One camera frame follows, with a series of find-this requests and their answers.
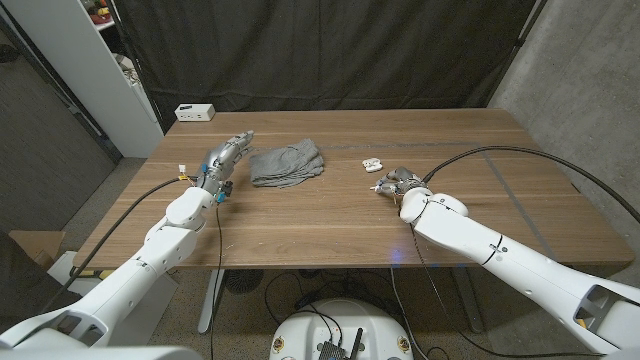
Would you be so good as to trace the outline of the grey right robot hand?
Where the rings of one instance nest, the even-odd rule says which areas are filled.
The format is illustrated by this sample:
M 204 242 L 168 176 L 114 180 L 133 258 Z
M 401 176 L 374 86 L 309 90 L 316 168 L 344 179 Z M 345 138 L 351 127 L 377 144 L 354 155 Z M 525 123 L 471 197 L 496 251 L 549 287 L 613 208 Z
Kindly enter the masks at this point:
M 380 178 L 371 190 L 392 198 L 401 199 L 409 190 L 427 188 L 428 185 L 414 172 L 405 167 L 399 167 Z

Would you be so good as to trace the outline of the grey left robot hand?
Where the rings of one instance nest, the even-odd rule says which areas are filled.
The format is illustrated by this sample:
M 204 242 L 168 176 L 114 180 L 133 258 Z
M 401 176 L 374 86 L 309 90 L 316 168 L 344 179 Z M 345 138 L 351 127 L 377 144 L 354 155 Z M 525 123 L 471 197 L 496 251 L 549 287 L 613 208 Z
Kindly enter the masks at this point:
M 254 131 L 249 130 L 210 150 L 201 164 L 196 186 L 217 197 L 233 173 L 235 165 L 251 151 L 249 144 L 253 136 Z

